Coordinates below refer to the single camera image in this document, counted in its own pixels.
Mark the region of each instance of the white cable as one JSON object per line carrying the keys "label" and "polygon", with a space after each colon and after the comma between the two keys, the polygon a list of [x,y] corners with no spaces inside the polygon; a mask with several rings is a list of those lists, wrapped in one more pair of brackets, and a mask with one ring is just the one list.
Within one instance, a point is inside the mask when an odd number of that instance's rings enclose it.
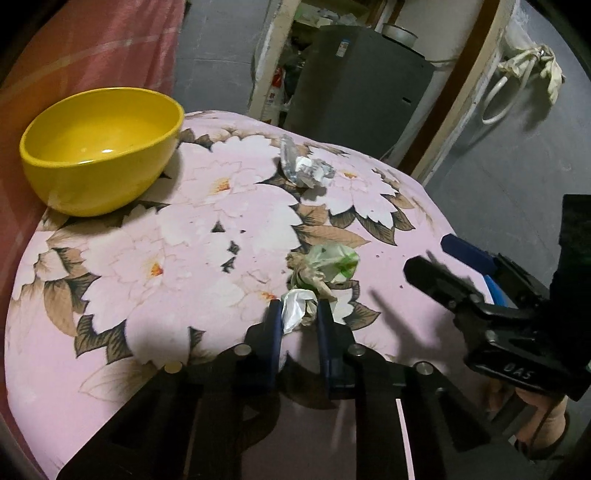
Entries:
{"label": "white cable", "polygon": [[496,114],[495,116],[492,116],[490,118],[484,118],[484,114],[486,112],[486,109],[488,108],[488,105],[490,104],[492,99],[495,97],[495,95],[497,93],[499,93],[499,91],[505,86],[505,84],[509,80],[509,76],[505,75],[501,80],[499,80],[496,83],[496,85],[493,87],[493,89],[486,96],[484,103],[482,104],[482,106],[483,106],[483,108],[482,108],[482,123],[483,124],[493,125],[493,124],[497,123],[498,121],[500,121],[507,113],[509,113],[509,110],[511,110],[511,108],[513,108],[513,105],[515,105],[515,102],[517,101],[517,97],[523,91],[523,89],[525,88],[525,85],[527,84],[527,81],[530,79],[531,71],[533,70],[537,61],[538,61],[537,57],[533,57],[530,59],[528,65],[527,65],[527,68],[525,69],[525,72],[523,74],[523,77],[521,78],[521,84],[519,86],[519,89],[517,90],[517,92],[513,96],[513,98],[509,101],[507,106],[505,108],[503,108],[503,110],[501,110],[500,113]]}

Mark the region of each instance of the crumpled paper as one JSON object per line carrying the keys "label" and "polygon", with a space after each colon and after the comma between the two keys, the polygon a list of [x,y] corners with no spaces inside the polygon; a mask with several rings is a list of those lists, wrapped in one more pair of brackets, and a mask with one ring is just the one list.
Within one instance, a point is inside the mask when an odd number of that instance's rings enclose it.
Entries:
{"label": "crumpled paper", "polygon": [[337,298],[327,283],[350,280],[359,263],[359,255],[351,247],[331,243],[315,245],[307,255],[291,252],[287,266],[294,272],[291,290],[283,301],[283,333],[290,333],[299,325],[310,325],[316,317],[318,299],[328,299],[331,307]]}
{"label": "crumpled paper", "polygon": [[283,335],[293,332],[299,325],[310,325],[316,318],[318,300],[311,290],[294,288],[283,294],[281,301],[283,302],[281,313]]}

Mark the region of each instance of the person's hand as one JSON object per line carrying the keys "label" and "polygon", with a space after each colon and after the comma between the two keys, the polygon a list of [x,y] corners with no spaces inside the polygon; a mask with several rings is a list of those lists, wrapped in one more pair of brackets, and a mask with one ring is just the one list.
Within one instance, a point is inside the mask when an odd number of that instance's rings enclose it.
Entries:
{"label": "person's hand", "polygon": [[[515,435],[517,440],[525,443],[532,452],[544,449],[557,442],[566,428],[564,413],[566,411],[567,397],[557,400],[556,398],[546,397],[520,388],[516,388],[515,392],[524,402],[537,408],[531,420]],[[544,424],[534,439],[535,431],[543,420]]]}
{"label": "person's hand", "polygon": [[[566,428],[564,412],[566,410],[567,398],[564,397],[556,404],[557,400],[555,398],[545,395],[528,392],[520,388],[516,388],[515,392],[523,401],[536,407],[534,416],[517,432],[515,437],[520,442],[525,443],[532,451],[544,449],[558,441]],[[486,408],[490,412],[497,412],[510,394],[510,390],[506,384],[500,380],[490,379],[485,393]],[[551,411],[548,417],[544,420],[544,416],[550,409]],[[544,420],[544,424],[534,439],[535,431],[542,420]]]}

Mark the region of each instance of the label sticker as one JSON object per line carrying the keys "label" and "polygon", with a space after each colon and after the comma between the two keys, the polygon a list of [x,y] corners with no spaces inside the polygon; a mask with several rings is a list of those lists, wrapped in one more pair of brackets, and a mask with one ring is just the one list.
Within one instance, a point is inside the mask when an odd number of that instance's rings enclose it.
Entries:
{"label": "label sticker", "polygon": [[345,52],[347,52],[347,48],[349,48],[349,44],[349,40],[343,40],[339,44],[339,49],[336,51],[336,56],[343,58],[345,56]]}

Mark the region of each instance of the bowl rim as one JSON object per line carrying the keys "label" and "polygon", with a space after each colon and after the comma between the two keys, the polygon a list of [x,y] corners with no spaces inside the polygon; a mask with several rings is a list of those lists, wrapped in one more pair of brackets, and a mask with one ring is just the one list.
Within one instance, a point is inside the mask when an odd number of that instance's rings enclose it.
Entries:
{"label": "bowl rim", "polygon": [[[172,127],[170,130],[168,130],[164,135],[160,135],[159,137],[157,137],[155,140],[152,140],[144,145],[140,145],[139,147],[135,147],[135,148],[130,148],[128,150],[125,150],[123,152],[117,152],[114,153],[112,155],[105,155],[104,157],[101,158],[95,158],[95,159],[91,159],[91,160],[83,160],[80,161],[78,163],[64,163],[61,161],[54,161],[54,160],[41,160],[37,157],[34,157],[33,155],[31,155],[26,147],[25,147],[25,141],[27,138],[27,134],[29,133],[29,130],[33,127],[33,125],[35,124],[35,122],[37,121],[37,119],[43,115],[45,112],[50,111],[51,109],[53,109],[54,107],[56,107],[57,105],[59,105],[60,103],[63,102],[67,102],[68,100],[74,98],[74,97],[78,97],[78,96],[83,96],[83,95],[88,95],[90,93],[94,93],[94,92],[101,92],[104,90],[138,90],[141,92],[148,92],[152,95],[156,95],[156,96],[160,96],[163,98],[166,98],[168,101],[170,101],[174,106],[176,106],[180,116],[179,116],[179,120],[178,122],[175,124],[174,127]],[[146,150],[147,148],[153,147],[154,145],[160,143],[162,140],[164,140],[165,138],[169,137],[172,133],[174,133],[175,131],[178,131],[184,121],[184,110],[183,107],[172,97],[169,97],[168,95],[165,95],[163,93],[157,92],[156,90],[149,90],[147,88],[139,88],[139,87],[103,87],[103,88],[95,88],[92,90],[85,90],[84,92],[79,92],[76,93],[74,95],[70,95],[62,100],[60,100],[59,102],[54,103],[53,105],[49,106],[48,108],[46,108],[45,110],[43,110],[39,115],[37,115],[33,121],[27,126],[27,129],[24,131],[24,133],[21,135],[21,139],[18,145],[18,149],[19,152],[21,154],[21,158],[23,161],[25,161],[28,164],[37,166],[37,167],[45,167],[45,168],[69,168],[69,167],[77,167],[80,165],[92,165],[92,164],[96,164],[96,163],[101,163],[104,161],[109,161],[109,160],[113,160],[114,158],[119,158],[122,155],[128,155],[130,153],[136,153],[142,150]]]}

